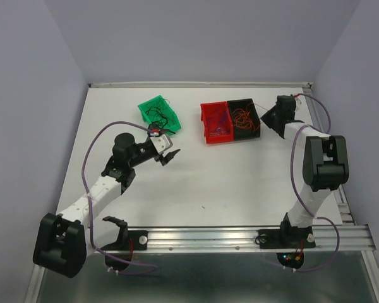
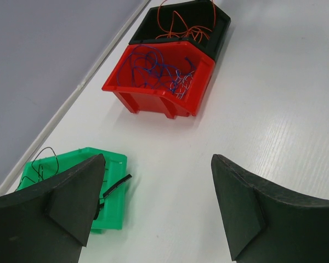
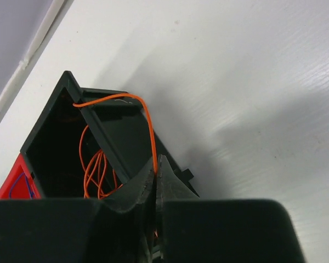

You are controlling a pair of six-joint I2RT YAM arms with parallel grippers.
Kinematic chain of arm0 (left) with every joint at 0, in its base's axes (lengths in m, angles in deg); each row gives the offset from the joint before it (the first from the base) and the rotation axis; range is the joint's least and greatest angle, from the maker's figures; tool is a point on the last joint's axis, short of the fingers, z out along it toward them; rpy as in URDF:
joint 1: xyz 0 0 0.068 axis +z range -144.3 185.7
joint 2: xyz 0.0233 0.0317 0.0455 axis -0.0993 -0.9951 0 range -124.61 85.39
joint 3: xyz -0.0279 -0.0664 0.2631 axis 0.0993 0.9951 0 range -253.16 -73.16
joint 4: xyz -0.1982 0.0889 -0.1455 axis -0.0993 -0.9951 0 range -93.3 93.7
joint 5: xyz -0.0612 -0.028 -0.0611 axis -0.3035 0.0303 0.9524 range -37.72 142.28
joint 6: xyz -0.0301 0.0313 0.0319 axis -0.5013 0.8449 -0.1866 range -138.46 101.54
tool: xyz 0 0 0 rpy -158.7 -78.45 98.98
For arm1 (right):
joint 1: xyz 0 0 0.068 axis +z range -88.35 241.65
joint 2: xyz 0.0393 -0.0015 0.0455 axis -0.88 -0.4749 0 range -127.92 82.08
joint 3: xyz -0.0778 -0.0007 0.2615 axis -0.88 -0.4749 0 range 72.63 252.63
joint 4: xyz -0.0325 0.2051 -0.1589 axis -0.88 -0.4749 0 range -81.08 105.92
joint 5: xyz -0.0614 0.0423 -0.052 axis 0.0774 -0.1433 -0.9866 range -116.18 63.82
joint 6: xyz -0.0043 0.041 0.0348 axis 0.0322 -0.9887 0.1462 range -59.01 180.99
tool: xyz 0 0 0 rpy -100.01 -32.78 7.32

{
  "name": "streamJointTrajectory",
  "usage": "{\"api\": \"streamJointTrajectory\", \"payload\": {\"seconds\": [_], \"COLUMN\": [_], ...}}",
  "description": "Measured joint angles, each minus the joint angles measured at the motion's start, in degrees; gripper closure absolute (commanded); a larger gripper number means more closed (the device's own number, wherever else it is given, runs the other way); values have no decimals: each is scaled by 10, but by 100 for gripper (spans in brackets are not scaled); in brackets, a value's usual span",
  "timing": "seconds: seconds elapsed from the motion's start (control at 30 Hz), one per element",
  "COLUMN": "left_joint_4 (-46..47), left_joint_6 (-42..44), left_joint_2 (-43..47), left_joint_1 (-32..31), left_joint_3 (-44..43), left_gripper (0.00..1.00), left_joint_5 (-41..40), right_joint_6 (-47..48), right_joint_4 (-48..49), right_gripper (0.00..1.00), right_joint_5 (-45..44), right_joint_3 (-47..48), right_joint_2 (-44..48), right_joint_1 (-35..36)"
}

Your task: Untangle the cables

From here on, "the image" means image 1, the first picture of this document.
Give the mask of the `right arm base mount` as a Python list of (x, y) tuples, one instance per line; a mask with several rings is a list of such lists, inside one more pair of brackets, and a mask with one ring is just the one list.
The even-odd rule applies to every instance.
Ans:
[(308, 239), (313, 235), (312, 228), (292, 228), (290, 231), (281, 229), (260, 229), (257, 231), (255, 243), (261, 249), (296, 249), (315, 248), (314, 239)]

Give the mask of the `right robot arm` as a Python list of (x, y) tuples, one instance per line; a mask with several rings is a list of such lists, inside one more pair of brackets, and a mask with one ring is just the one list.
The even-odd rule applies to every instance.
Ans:
[(292, 143), (291, 160), (296, 148), (303, 150), (303, 186), (296, 188), (294, 206), (285, 214), (277, 229), (260, 229), (255, 242), (262, 249), (292, 249), (300, 244), (315, 247), (313, 221), (323, 202), (349, 178), (347, 143), (341, 135), (321, 132), (297, 120), (296, 97), (280, 95), (262, 121), (281, 138)]

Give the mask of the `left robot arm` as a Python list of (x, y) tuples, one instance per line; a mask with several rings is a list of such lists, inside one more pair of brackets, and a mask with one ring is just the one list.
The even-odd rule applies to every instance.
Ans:
[(115, 249), (127, 246), (125, 259), (101, 249), (94, 235), (94, 220), (130, 187), (136, 176), (136, 166), (148, 160), (165, 166), (178, 153), (171, 149), (172, 130), (152, 123), (143, 131), (147, 133), (143, 143), (137, 143), (131, 133), (115, 137), (112, 155), (93, 186), (88, 185), (85, 169), (81, 169), (85, 193), (65, 210), (58, 214), (48, 213), (41, 219), (32, 257), (34, 264), (73, 278), (81, 271), (87, 257), (98, 252), (113, 260), (114, 264), (107, 270), (116, 275), (129, 275), (130, 266), (143, 268), (144, 274), (157, 269), (153, 264), (132, 260), (134, 241), (129, 237), (128, 224), (124, 220), (110, 216), (104, 218), (104, 221), (117, 225), (107, 232), (106, 241)]

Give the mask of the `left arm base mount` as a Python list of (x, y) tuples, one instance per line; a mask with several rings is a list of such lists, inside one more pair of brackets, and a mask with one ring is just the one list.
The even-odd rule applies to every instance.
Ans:
[(102, 247), (105, 251), (146, 251), (148, 243), (147, 230), (129, 230), (128, 223), (116, 217), (106, 216), (102, 219), (111, 222), (119, 228), (114, 242)]

